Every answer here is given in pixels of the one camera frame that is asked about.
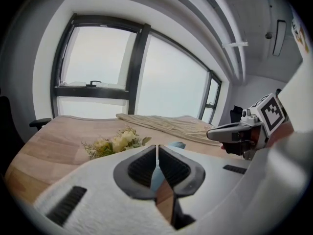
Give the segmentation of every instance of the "black chair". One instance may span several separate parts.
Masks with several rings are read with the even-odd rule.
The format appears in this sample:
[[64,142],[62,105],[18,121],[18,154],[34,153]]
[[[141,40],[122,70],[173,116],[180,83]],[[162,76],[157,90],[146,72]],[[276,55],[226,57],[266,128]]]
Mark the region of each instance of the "black chair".
[[[29,126],[40,130],[50,121],[50,118],[43,118],[31,122]],[[24,144],[12,119],[10,101],[6,96],[0,96],[0,174],[4,176],[10,163]]]
[[239,122],[243,113],[243,108],[234,106],[234,109],[230,111],[230,121],[232,123]]

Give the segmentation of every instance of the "window frame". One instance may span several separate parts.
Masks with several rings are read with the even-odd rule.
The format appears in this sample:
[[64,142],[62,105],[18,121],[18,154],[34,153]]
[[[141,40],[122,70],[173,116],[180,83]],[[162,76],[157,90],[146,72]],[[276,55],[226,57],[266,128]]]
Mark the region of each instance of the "window frame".
[[[131,53],[125,90],[100,87],[79,87],[79,86],[59,85],[64,56],[67,50],[68,43],[72,36],[73,30],[76,27],[82,26],[83,27],[105,26],[110,28],[126,30],[137,34],[134,42],[134,47]],[[94,97],[94,98],[128,100],[129,101],[128,114],[130,115],[135,114],[135,105],[140,71],[142,62],[145,58],[144,57],[145,48],[150,34],[179,49],[184,54],[186,54],[194,61],[196,61],[202,68],[204,68],[208,72],[208,81],[203,92],[202,103],[201,108],[199,109],[198,119],[202,119],[205,108],[212,108],[213,112],[209,122],[211,123],[215,113],[216,105],[218,103],[222,82],[217,77],[217,75],[208,66],[206,66],[198,57],[196,57],[191,51],[189,51],[181,44],[177,43],[175,40],[162,34],[161,32],[152,29],[151,26],[148,24],[138,24],[129,20],[109,16],[77,15],[77,14],[73,14],[73,16],[70,18],[68,24],[66,25],[63,31],[63,34],[60,38],[60,41],[55,52],[50,81],[50,98],[53,117],[55,118],[58,116],[58,106],[57,106],[58,96]],[[206,102],[209,95],[209,89],[212,79],[214,79],[218,83],[219,87],[214,105],[211,104],[208,105],[206,104]]]

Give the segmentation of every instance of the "wooden table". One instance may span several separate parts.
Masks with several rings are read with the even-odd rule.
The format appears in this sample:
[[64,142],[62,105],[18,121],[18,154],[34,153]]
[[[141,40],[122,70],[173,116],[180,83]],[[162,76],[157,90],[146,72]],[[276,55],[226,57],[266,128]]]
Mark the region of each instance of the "wooden table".
[[[182,119],[200,121],[192,117]],[[140,135],[152,137],[148,144],[182,141],[188,150],[229,157],[218,146],[185,140],[119,119],[99,120],[60,116],[38,131],[16,155],[5,174],[8,189],[24,201],[33,203],[49,185],[89,160],[82,142],[93,143],[99,137],[110,138],[126,125],[135,128]],[[163,192],[163,197],[159,200],[161,206],[161,202],[170,198],[169,190],[166,184],[161,187],[160,191]]]

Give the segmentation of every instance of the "flower bouquet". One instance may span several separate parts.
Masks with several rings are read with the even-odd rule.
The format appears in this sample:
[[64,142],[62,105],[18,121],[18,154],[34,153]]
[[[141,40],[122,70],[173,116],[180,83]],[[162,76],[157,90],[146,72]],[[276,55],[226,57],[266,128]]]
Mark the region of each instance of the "flower bouquet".
[[100,138],[93,144],[82,143],[90,159],[100,158],[121,151],[145,146],[150,137],[140,138],[136,130],[127,127],[118,131],[111,140]]

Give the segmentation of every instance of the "blue object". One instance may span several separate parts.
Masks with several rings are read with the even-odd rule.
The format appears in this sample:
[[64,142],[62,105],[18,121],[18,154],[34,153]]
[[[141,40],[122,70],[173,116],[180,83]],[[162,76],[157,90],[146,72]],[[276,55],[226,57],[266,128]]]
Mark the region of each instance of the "blue object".
[[[175,147],[181,148],[181,149],[184,149],[186,147],[186,145],[183,142],[172,142],[172,143],[169,143],[168,145],[175,146]],[[165,177],[161,171],[161,168],[159,166],[159,160],[157,158],[156,159],[156,168],[155,168],[154,172],[152,173],[152,177],[151,177],[150,189],[153,190],[154,192],[156,192],[157,189],[159,189],[159,187],[162,185],[164,179],[165,179]]]

